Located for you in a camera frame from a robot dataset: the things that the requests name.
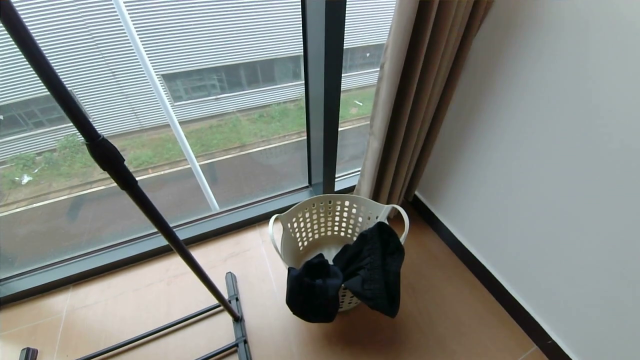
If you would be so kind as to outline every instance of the black baseboard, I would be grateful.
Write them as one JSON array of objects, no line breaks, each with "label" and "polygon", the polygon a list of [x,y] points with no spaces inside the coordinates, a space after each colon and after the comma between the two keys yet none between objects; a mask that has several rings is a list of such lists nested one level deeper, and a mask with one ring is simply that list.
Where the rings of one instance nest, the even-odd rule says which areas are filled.
[{"label": "black baseboard", "polygon": [[569,355],[549,336],[536,319],[510,294],[493,274],[469,251],[458,238],[417,196],[411,205],[436,232],[462,263],[480,280],[495,300],[511,315],[515,322],[540,348],[549,360],[571,360]]}]

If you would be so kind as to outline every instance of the brown floor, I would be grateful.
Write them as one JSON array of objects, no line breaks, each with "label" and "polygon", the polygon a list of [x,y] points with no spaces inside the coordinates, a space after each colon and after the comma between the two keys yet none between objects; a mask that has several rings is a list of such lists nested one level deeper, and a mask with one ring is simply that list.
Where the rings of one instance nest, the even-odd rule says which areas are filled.
[{"label": "brown floor", "polygon": [[[255,360],[546,360],[437,235],[410,217],[396,319],[363,304],[331,324],[293,316],[286,269],[264,223],[193,252],[221,288],[225,273],[236,273]],[[0,359],[18,359],[26,346],[40,350],[38,360],[75,359],[213,302],[177,256],[163,256],[3,309]],[[114,357],[191,360],[232,340],[231,320],[218,313]]]}]

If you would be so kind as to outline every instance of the corrugated metal wall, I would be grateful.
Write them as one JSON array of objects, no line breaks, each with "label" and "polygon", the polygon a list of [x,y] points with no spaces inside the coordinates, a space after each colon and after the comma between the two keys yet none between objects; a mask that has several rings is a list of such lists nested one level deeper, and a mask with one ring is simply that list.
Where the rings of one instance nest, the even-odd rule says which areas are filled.
[{"label": "corrugated metal wall", "polygon": [[[107,135],[166,120],[108,0],[14,0],[66,84]],[[126,0],[158,74],[302,53],[300,0]],[[345,47],[387,38],[395,0],[349,0]],[[9,36],[0,31],[0,103],[46,93]],[[376,82],[377,70],[346,74],[343,88]],[[301,83],[174,104],[179,120],[291,100]],[[0,160],[54,147],[74,133],[60,126],[0,140]]]}]

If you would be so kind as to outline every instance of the curtain fold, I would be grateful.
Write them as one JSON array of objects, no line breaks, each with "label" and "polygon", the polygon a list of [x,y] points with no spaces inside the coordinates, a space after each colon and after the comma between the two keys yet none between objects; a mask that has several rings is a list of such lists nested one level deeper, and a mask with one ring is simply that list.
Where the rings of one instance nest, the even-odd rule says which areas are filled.
[{"label": "curtain fold", "polygon": [[398,0],[357,195],[384,204],[413,196],[491,3]]}]

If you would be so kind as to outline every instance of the white pipe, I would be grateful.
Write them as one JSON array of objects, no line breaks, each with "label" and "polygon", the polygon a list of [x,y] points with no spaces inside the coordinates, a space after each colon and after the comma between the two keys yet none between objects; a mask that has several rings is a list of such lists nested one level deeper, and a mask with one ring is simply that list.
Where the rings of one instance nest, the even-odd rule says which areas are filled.
[{"label": "white pipe", "polygon": [[185,157],[187,157],[187,161],[193,170],[194,175],[196,175],[196,180],[204,193],[204,196],[207,198],[207,202],[209,203],[211,209],[216,212],[220,210],[218,203],[216,202],[216,198],[213,197],[213,193],[211,192],[211,188],[209,184],[207,184],[207,180],[202,174],[202,169],[196,160],[196,156],[193,154],[191,147],[189,146],[189,142],[187,138],[184,136],[182,132],[182,128],[180,124],[178,124],[178,120],[175,118],[175,114],[171,109],[171,105],[169,104],[169,100],[164,96],[162,91],[162,87],[160,86],[160,81],[156,77],[156,73],[154,72],[154,68],[151,67],[151,63],[149,62],[149,58],[147,58],[147,54],[145,53],[144,48],[142,47],[142,43],[140,42],[140,38],[138,38],[138,34],[136,30],[133,28],[133,23],[131,22],[131,18],[129,18],[129,13],[127,13],[127,8],[124,6],[122,0],[113,0],[113,5],[116,7],[116,11],[118,12],[118,16],[120,16],[120,21],[124,26],[125,31],[127,32],[127,36],[129,36],[129,41],[131,41],[131,45],[133,45],[133,49],[138,55],[138,60],[142,65],[142,69],[144,69],[145,74],[147,75],[147,79],[151,83],[151,87],[154,89],[154,93],[156,94],[156,98],[160,102],[160,106],[162,106],[162,110],[164,111],[164,115],[169,120],[169,125],[171,125],[171,130],[175,134],[175,137],[178,139],[178,143],[180,144],[180,148],[184,153]]}]

